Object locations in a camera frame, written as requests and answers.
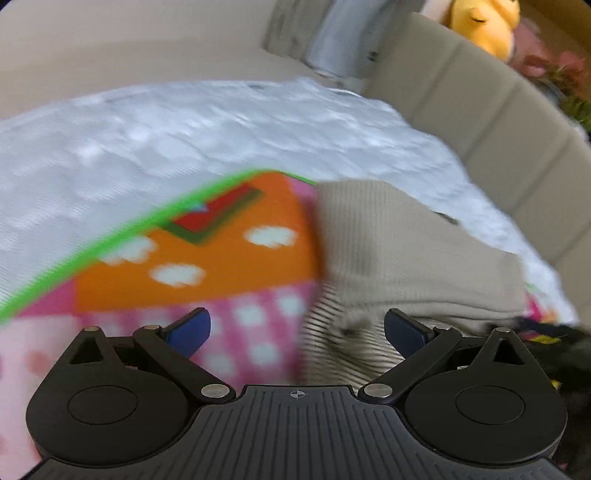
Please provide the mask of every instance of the black gripper base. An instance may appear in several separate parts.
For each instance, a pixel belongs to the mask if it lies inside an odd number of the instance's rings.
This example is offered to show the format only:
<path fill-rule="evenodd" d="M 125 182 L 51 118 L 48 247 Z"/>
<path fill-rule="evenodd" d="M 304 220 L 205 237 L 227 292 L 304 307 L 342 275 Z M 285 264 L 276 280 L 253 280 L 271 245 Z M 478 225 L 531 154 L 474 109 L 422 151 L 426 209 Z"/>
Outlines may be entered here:
<path fill-rule="evenodd" d="M 250 386 L 203 407 L 185 435 L 135 464 L 81 468 L 49 459 L 27 480 L 567 480 L 547 460 L 487 469 L 428 450 L 389 406 L 347 387 Z"/>

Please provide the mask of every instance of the pink fabric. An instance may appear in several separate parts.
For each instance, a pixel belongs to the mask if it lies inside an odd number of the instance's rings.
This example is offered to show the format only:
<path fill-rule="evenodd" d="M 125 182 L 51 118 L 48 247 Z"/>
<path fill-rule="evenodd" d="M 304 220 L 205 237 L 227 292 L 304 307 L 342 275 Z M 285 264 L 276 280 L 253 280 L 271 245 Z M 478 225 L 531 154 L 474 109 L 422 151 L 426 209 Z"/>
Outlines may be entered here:
<path fill-rule="evenodd" d="M 195 363 L 237 392 L 245 384 L 290 384 L 298 367 L 299 328 L 316 287 L 306 282 L 131 312 L 23 316 L 0 327 L 0 478 L 20 479 L 40 460 L 27 432 L 25 409 L 53 362 L 84 326 L 125 336 L 142 325 L 168 325 L 202 306 L 212 317 L 212 334 L 192 357 Z"/>

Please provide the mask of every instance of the beige knit fabric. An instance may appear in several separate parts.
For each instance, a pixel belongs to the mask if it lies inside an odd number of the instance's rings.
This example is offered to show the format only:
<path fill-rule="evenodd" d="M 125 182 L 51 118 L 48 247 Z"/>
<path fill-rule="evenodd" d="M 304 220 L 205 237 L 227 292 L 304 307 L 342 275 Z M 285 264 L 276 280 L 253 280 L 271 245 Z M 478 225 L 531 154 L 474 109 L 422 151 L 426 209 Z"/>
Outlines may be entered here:
<path fill-rule="evenodd" d="M 304 322 L 307 384 L 359 388 L 401 361 L 384 338 L 393 307 L 469 332 L 525 312 L 517 256 L 387 183 L 319 184 L 317 221 L 326 284 Z"/>

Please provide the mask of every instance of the stuffed animal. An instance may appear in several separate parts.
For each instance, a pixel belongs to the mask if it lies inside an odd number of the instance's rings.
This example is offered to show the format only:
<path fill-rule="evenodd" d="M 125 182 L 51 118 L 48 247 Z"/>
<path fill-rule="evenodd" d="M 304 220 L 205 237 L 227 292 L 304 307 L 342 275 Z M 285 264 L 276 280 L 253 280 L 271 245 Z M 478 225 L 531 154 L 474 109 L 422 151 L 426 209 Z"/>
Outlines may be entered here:
<path fill-rule="evenodd" d="M 518 24 L 518 0 L 455 0 L 452 5 L 451 29 L 502 61 L 511 58 Z"/>

